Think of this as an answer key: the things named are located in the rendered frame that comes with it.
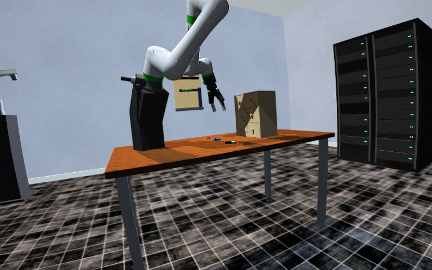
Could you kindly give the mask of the small wooden chest of drawers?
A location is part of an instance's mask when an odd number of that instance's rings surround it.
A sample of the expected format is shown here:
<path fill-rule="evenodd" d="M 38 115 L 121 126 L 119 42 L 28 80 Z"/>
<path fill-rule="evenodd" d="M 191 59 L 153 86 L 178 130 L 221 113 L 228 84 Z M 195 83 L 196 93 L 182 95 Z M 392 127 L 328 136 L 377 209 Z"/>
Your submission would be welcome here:
<path fill-rule="evenodd" d="M 248 136 L 248 123 L 259 123 L 260 126 L 260 137 L 256 138 L 264 138 L 270 136 L 277 136 L 277 111 L 276 111 L 276 92 L 275 91 L 254 91 L 249 93 L 258 93 L 258 107 L 259 108 L 259 122 L 256 121 L 247 121 L 247 112 L 246 112 L 246 121 L 236 121 L 236 132 L 237 132 L 237 123 L 247 123 L 247 137 Z M 246 94 L 237 94 L 245 95 L 245 105 L 246 105 Z"/>

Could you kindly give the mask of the wooden drawer front with knob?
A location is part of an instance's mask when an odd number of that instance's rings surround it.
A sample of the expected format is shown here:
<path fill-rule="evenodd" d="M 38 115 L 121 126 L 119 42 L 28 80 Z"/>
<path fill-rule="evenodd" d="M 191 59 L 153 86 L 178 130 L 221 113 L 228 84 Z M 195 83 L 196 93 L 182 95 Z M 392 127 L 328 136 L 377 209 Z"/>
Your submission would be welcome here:
<path fill-rule="evenodd" d="M 236 121 L 237 122 L 246 122 L 246 109 L 236 110 Z"/>
<path fill-rule="evenodd" d="M 237 123 L 237 134 L 247 136 L 247 123 Z"/>

